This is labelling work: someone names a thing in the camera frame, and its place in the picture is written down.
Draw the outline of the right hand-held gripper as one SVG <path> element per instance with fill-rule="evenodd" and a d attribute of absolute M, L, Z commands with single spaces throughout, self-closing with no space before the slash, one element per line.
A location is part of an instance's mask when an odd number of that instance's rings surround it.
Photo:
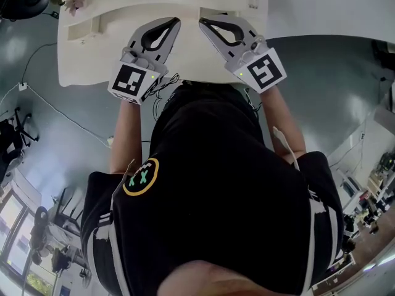
<path fill-rule="evenodd" d="M 245 41 L 258 35 L 246 19 L 234 15 L 211 15 L 201 17 L 199 27 L 227 61 L 225 68 L 256 93 L 262 94 L 287 77 L 276 50 L 269 48 L 263 38 L 244 48 Z M 216 28 L 231 33 L 235 40 L 227 40 Z"/>

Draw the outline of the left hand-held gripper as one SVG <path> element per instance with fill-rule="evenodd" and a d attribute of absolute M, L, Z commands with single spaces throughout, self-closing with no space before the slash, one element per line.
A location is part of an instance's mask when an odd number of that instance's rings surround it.
<path fill-rule="evenodd" d="M 128 42 L 130 48 L 123 49 L 115 63 L 107 90 L 119 99 L 141 105 L 168 73 L 164 63 L 180 28 L 177 17 L 158 18 L 139 27 Z"/>

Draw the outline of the white ornate table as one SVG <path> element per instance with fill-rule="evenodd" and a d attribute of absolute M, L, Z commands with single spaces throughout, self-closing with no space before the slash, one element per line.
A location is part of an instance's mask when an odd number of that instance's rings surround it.
<path fill-rule="evenodd" d="M 135 30 L 164 17 L 181 21 L 166 61 L 171 73 L 187 80 L 235 82 L 198 23 L 201 17 L 224 12 L 246 19 L 263 34 L 268 0 L 85 0 L 74 14 L 62 9 L 57 42 L 59 83 L 85 86 L 108 81 Z"/>

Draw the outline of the person's left forearm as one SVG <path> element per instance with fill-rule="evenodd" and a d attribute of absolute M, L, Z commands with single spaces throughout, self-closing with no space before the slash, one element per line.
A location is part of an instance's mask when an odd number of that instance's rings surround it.
<path fill-rule="evenodd" d="M 111 147 L 109 173 L 134 173 L 142 164 L 140 106 L 121 101 Z"/>

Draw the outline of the person's right forearm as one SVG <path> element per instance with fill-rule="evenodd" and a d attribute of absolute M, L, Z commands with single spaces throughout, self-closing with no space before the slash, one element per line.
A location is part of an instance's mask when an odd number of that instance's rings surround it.
<path fill-rule="evenodd" d="M 294 121 L 286 102 L 276 86 L 261 93 L 260 99 L 274 152 L 288 163 L 293 163 L 294 159 L 291 152 L 274 135 L 273 128 L 275 127 L 284 134 L 289 148 L 293 151 L 295 157 L 298 158 L 306 153 L 306 144 L 297 123 Z"/>

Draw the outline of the pink flower in white pot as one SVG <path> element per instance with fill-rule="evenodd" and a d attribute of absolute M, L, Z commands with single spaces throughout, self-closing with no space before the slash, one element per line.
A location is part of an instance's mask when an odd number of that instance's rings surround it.
<path fill-rule="evenodd" d="M 79 9 L 84 8 L 85 2 L 86 0 L 68 0 L 65 3 L 65 10 L 74 17 Z"/>

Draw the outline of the black round stool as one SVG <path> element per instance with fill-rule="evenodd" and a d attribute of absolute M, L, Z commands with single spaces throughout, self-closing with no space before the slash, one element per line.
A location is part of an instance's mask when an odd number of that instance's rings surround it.
<path fill-rule="evenodd" d="M 0 18 L 25 20 L 41 14 L 49 0 L 0 0 Z"/>

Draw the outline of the person's black t-shirt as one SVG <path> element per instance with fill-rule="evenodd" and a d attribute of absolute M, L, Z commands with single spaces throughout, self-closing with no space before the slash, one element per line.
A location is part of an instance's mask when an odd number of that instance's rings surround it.
<path fill-rule="evenodd" d="M 206 261 L 281 294 L 301 295 L 341 250 L 343 212 L 328 160 L 269 149 L 229 84 L 172 93 L 134 172 L 91 173 L 82 254 L 112 296 L 157 296 L 177 267 Z"/>

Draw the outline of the black office chair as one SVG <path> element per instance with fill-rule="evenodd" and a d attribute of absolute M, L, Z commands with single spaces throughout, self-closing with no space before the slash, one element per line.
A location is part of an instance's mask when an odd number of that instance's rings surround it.
<path fill-rule="evenodd" d="M 25 124 L 32 117 L 31 113 L 19 118 L 20 107 L 14 109 L 14 116 L 0 121 L 0 175 L 5 176 L 18 167 L 24 157 L 23 148 L 30 147 L 31 141 L 38 142 L 40 137 L 31 136 L 25 131 Z"/>

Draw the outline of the person's chin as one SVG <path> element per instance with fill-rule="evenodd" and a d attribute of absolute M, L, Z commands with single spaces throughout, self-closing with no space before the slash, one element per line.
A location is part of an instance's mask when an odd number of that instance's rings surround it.
<path fill-rule="evenodd" d="M 196 260 L 177 267 L 160 284 L 157 296 L 294 296 L 266 289 L 246 276 Z"/>

